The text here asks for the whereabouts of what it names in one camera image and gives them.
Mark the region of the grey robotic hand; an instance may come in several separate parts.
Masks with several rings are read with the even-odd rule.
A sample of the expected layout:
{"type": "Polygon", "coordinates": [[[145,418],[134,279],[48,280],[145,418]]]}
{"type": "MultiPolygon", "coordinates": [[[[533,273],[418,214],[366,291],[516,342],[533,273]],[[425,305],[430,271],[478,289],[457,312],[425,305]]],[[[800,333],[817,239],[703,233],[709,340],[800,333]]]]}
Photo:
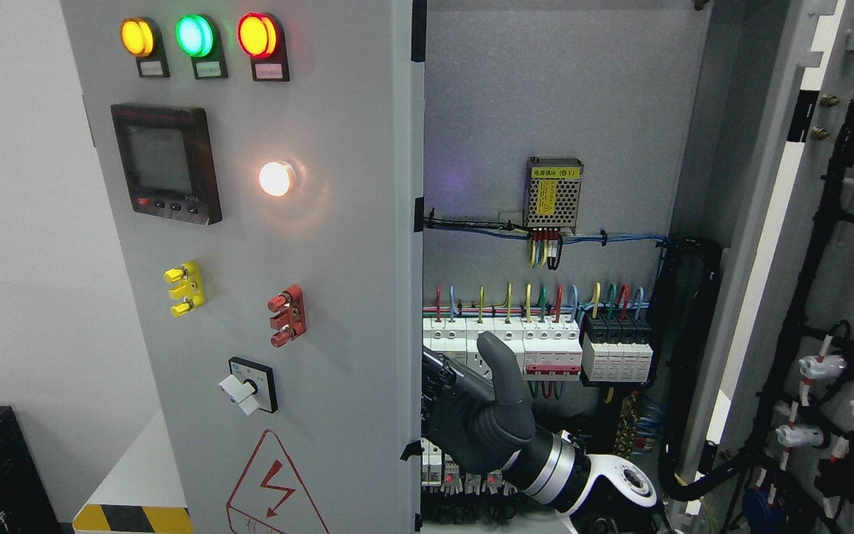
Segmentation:
{"type": "Polygon", "coordinates": [[[504,467],[536,432],[512,349],[491,332],[477,348],[491,379],[424,347],[421,398],[423,437],[474,474],[504,467]]]}

